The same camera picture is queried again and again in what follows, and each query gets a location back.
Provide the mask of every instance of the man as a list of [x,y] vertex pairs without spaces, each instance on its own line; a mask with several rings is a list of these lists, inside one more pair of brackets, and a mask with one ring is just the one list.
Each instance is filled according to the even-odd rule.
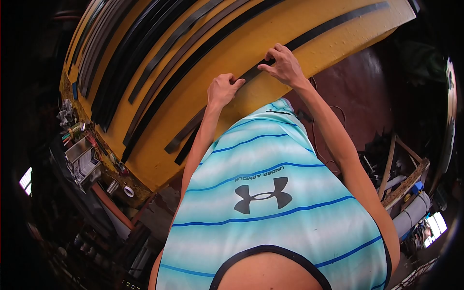
[[150,289],[383,289],[400,248],[353,142],[291,51],[276,44],[259,69],[291,86],[317,121],[343,185],[317,159],[283,98],[218,140],[219,115],[245,80],[223,74],[187,159],[180,205]]

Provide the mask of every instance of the under armour logo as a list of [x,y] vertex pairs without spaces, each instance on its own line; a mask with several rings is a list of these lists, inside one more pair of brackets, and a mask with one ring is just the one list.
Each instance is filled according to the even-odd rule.
[[[286,206],[291,200],[293,199],[292,196],[288,193],[283,192],[287,182],[289,181],[288,177],[279,177],[274,178],[274,191],[266,192],[266,193],[258,193],[254,196],[250,196],[250,191],[248,190],[248,185],[239,186],[235,189],[235,193],[243,198],[243,200],[237,202],[234,209],[244,214],[250,214],[250,202],[253,200],[266,200],[270,199],[271,197],[276,197],[277,199],[277,207],[281,209],[282,207]],[[269,195],[264,198],[256,198],[260,195]]]

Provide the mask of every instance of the blue plastic part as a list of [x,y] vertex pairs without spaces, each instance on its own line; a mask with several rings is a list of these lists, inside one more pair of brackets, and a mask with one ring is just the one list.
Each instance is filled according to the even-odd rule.
[[77,100],[77,85],[76,85],[76,82],[72,83],[72,95],[74,96],[74,99]]
[[411,191],[414,193],[414,195],[418,195],[419,191],[421,191],[422,189],[424,189],[424,185],[421,181],[418,181],[416,182],[416,184],[412,186]]
[[400,241],[404,241],[407,236],[409,235],[409,233],[411,232],[411,229],[409,231],[407,231],[401,238],[400,238]]

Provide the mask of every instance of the metal strip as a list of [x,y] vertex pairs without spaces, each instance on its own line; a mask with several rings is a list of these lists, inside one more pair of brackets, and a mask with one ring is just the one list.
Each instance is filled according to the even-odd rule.
[[[303,44],[307,43],[308,41],[314,39],[316,36],[319,36],[329,31],[330,29],[339,26],[340,24],[343,24],[351,19],[362,16],[369,12],[379,10],[382,8],[388,8],[388,7],[389,7],[388,2],[380,2],[380,3],[375,3],[375,4],[367,5],[367,6],[352,10],[343,15],[335,17],[329,21],[326,21],[319,26],[314,27],[313,29],[307,31],[306,33],[300,35],[299,37],[295,38],[291,42],[287,43],[285,46],[291,51],[293,51],[297,49],[298,47],[302,46]],[[258,69],[258,65],[260,64],[272,65],[275,62],[276,62],[275,59],[270,59],[269,61],[265,61],[263,59],[259,63],[257,63],[254,67],[250,68],[240,78],[244,78],[247,82],[249,82],[250,80],[252,80],[254,77],[256,77],[258,74],[262,72]]]
[[244,23],[252,19],[253,17],[259,15],[260,13],[266,11],[277,3],[282,2],[283,0],[264,0],[243,12],[241,15],[236,17],[234,20],[226,24],[220,30],[218,30],[210,39],[203,43],[181,66],[180,68],[172,75],[168,82],[163,86],[155,100],[149,106],[145,115],[143,115],[140,120],[139,125],[134,130],[133,134],[127,132],[130,136],[129,141],[127,142],[127,147],[122,154],[123,163],[127,161],[130,153],[134,149],[135,144],[139,140],[145,128],[148,126],[151,118],[155,115],[156,111],[161,107],[161,104],[168,97],[169,93],[174,89],[174,87],[182,80],[182,78],[193,68],[193,66],[203,58],[215,45],[217,45],[221,40],[223,40],[227,35],[235,31],[237,28],[242,26]]
[[102,16],[98,18],[90,36],[88,37],[84,45],[84,48],[83,48],[84,52],[82,54],[82,58],[80,59],[80,63],[76,64],[76,66],[79,68],[79,74],[77,75],[77,87],[79,88],[79,91],[81,92],[81,94],[82,94],[82,90],[81,90],[82,75],[85,75],[85,73],[87,72],[89,62],[95,54],[96,46],[101,40],[100,34],[104,30],[104,28],[108,25],[108,18],[111,17],[113,11],[117,9],[118,5],[121,5],[121,3],[122,3],[121,0],[108,0],[108,4],[101,12]]
[[90,91],[90,87],[97,72],[98,66],[100,65],[100,61],[102,60],[102,57],[106,51],[106,47],[110,43],[113,35],[119,28],[122,21],[125,19],[127,13],[132,9],[137,1],[138,0],[121,0],[121,5],[116,8],[114,15],[111,15],[110,19],[107,21],[108,25],[106,28],[104,28],[102,36],[98,36],[100,39],[100,42],[96,48],[98,53],[93,53],[93,59],[90,64],[90,73],[83,75],[84,83],[83,87],[81,88],[81,92],[84,97],[87,97],[88,92]]
[[[299,37],[295,38],[291,42],[287,43],[285,46],[288,49],[290,49],[291,51],[293,51],[296,48],[300,47],[301,45],[303,45],[303,44],[307,43],[308,41],[314,39],[318,35],[321,35],[321,34],[327,32],[328,30],[330,30],[330,29],[332,29],[332,28],[334,28],[334,27],[336,27],[336,26],[338,26],[338,25],[340,25],[340,24],[342,24],[344,22],[347,22],[347,21],[349,21],[349,20],[351,20],[353,18],[359,17],[359,16],[367,14],[369,12],[372,12],[372,11],[375,11],[375,10],[378,10],[378,9],[381,9],[381,8],[387,8],[387,7],[389,7],[388,2],[380,2],[380,3],[371,4],[371,5],[367,5],[367,6],[355,9],[353,11],[350,11],[348,13],[345,13],[343,15],[335,17],[332,20],[324,22],[319,26],[316,26],[315,28],[307,31],[306,33],[300,35]],[[275,63],[275,60],[273,60],[273,59],[271,59],[270,61],[265,61],[263,59],[258,64],[253,66],[251,69],[249,69],[246,73],[244,73],[239,78],[244,78],[247,82],[249,82],[254,77],[256,77],[259,73],[262,72],[262,71],[258,70],[258,65],[259,64],[272,65],[273,63]],[[187,130],[188,127],[192,127],[195,124],[198,124],[198,123],[201,122],[201,119],[199,119],[197,116],[201,112],[203,112],[203,114],[204,114],[204,109],[205,108],[203,108],[195,117],[193,117],[189,121],[189,123],[184,128],[182,128],[182,130],[176,135],[176,137],[166,146],[166,148],[164,148],[165,150],[167,148],[171,149],[175,144],[179,145],[179,143],[182,141],[182,139],[184,139],[188,134],[188,133],[185,133],[185,130]]]
[[[90,2],[90,4],[88,5],[88,8],[92,7],[93,4],[95,3],[96,0],[92,0]],[[84,15],[82,15],[81,17],[81,21],[79,21],[79,24],[78,26],[76,27],[76,30],[74,31],[74,34],[72,36],[72,39],[71,39],[71,43],[69,44],[69,48],[68,48],[68,52],[66,53],[66,58],[64,60],[64,63],[68,63],[68,59],[69,59],[69,54],[71,53],[71,49],[72,49],[72,45],[74,44],[74,40],[76,39],[76,36],[77,34],[79,33],[79,29],[81,29],[81,26],[84,22],[84,19],[87,17],[87,14],[89,14],[90,12],[90,9],[86,9],[85,12],[84,12]]]
[[203,36],[205,35],[206,32],[208,32],[213,26],[215,26],[218,22],[220,22],[224,17],[232,13],[233,11],[237,10],[240,8],[242,5],[247,3],[250,0],[236,0],[226,8],[224,8],[222,11],[220,11],[218,14],[214,15],[210,20],[208,20],[200,29],[195,32],[189,40],[187,40],[186,43],[176,52],[176,54],[171,58],[171,60],[168,62],[167,65],[163,68],[161,73],[156,77],[155,81],[151,85],[150,89],[146,93],[145,97],[143,98],[139,108],[137,109],[137,112],[135,113],[134,118],[132,119],[129,129],[127,130],[126,136],[124,137],[123,144],[127,146],[129,143],[130,136],[135,130],[135,127],[137,125],[137,122],[140,120],[140,117],[142,116],[143,111],[148,105],[148,102],[150,101],[151,97],[155,93],[155,91],[158,89],[160,86],[161,82],[166,78],[168,73],[171,71],[171,69],[176,65],[176,63],[184,56],[184,54]]
[[109,88],[111,80],[116,72],[116,67],[122,60],[129,58],[127,54],[134,51],[134,46],[140,42],[138,38],[146,34],[145,29],[148,30],[148,28],[152,26],[150,21],[155,19],[155,16],[162,5],[164,5],[164,2],[161,2],[160,0],[153,0],[137,17],[137,20],[131,25],[129,30],[125,33],[124,38],[118,44],[115,52],[111,56],[110,62],[106,66],[105,73],[103,74],[103,78],[100,81],[97,93],[93,100],[92,117],[96,116],[100,110],[100,106],[106,96],[106,91]]
[[187,142],[185,142],[184,147],[182,147],[182,149],[180,150],[180,152],[179,152],[179,154],[177,155],[176,159],[174,160],[174,162],[175,162],[177,165],[182,164],[182,162],[184,161],[185,157],[187,157],[188,153],[190,152],[190,149],[192,149],[193,142],[195,141],[195,138],[196,138],[196,136],[197,136],[198,129],[200,129],[200,125],[201,125],[201,122],[200,122],[200,124],[198,124],[198,125],[195,127],[195,130],[192,132],[192,134],[191,134],[190,137],[188,138]]
[[137,94],[140,92],[140,89],[143,87],[145,82],[147,81],[150,74],[153,72],[155,67],[158,63],[163,59],[166,53],[172,48],[172,46],[176,43],[182,35],[189,32],[190,29],[195,25],[195,23],[203,18],[208,12],[210,12],[213,8],[215,8],[219,3],[223,0],[210,0],[208,3],[200,7],[197,11],[192,13],[182,24],[171,34],[171,36],[166,40],[160,50],[156,53],[156,55],[152,58],[152,60],[148,63],[145,67],[142,76],[137,81],[132,93],[129,96],[129,103],[133,103]]
[[160,19],[151,27],[150,31],[141,40],[136,50],[132,51],[130,58],[123,63],[125,66],[118,69],[118,71],[123,71],[124,73],[119,74],[117,76],[117,80],[113,82],[116,85],[112,88],[112,93],[109,95],[109,104],[105,107],[106,110],[103,111],[103,116],[99,116],[97,118],[98,124],[100,124],[100,127],[104,132],[108,130],[119,101],[143,59],[164,32],[166,32],[177,18],[196,1],[197,0],[176,0],[175,3],[172,4],[169,9],[163,13]]
[[[208,22],[205,23],[174,55],[174,57],[169,61],[169,63],[164,67],[161,71],[159,76],[151,85],[150,89],[148,90],[147,94],[142,100],[137,112],[135,113],[132,122],[129,125],[129,129],[127,130],[126,136],[124,137],[123,144],[128,146],[129,140],[131,139],[132,134],[135,131],[137,126],[137,122],[140,120],[143,111],[148,106],[148,103],[156,92],[158,87],[160,86],[161,82],[165,79],[171,69],[175,66],[175,64],[180,60],[180,58],[187,52],[187,50],[193,46],[193,44],[200,39],[211,27],[221,21],[224,17],[235,11],[237,8],[248,2],[249,0],[237,0],[228,7],[226,7],[223,11],[215,15],[211,18]],[[283,0],[264,0],[256,4],[254,7],[248,9],[230,23],[225,25],[219,31],[217,31],[210,39],[208,39],[205,43],[203,43],[181,66],[180,68],[174,73],[174,75],[169,79],[169,81],[164,85],[162,90],[158,93],[158,96],[155,98],[154,103],[161,103],[166,99],[167,95],[171,92],[172,89],[178,84],[178,82],[187,74],[187,72],[204,56],[208,51],[210,51],[215,45],[217,45],[222,39],[224,39],[227,35],[235,31],[235,29],[242,26],[245,22],[249,19],[255,17],[256,15],[260,14],[261,12],[269,9],[270,7],[274,6],[275,4],[281,2]]]
[[180,130],[179,133],[174,137],[174,139],[169,142],[169,144],[164,148],[166,152],[169,154],[173,153],[177,147],[179,146],[180,142],[192,131],[195,126],[201,123],[201,120],[203,120],[203,116],[205,114],[206,106],[204,106],[200,112],[198,112],[195,117],[193,117],[187,125],[185,125],[182,130]]
[[95,10],[90,15],[89,21],[87,21],[87,23],[85,24],[84,30],[82,31],[81,35],[79,36],[79,40],[77,41],[76,48],[74,49],[74,52],[72,54],[72,59],[71,59],[71,63],[69,64],[68,74],[71,72],[72,65],[76,64],[77,56],[79,55],[79,52],[81,51],[82,44],[83,44],[84,40],[87,38],[87,34],[89,33],[89,30],[92,27],[93,22],[95,21],[95,18],[100,13],[103,6],[105,6],[106,2],[107,2],[107,0],[100,0],[100,3],[98,4],[98,6],[95,8]]

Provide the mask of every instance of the light blue sleeveless shirt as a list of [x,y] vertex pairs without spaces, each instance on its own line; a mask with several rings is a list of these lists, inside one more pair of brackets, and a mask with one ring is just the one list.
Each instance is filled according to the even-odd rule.
[[383,289],[390,257],[369,213],[318,160],[283,98],[235,123],[194,172],[157,290],[216,289],[259,252],[299,263],[326,289]]

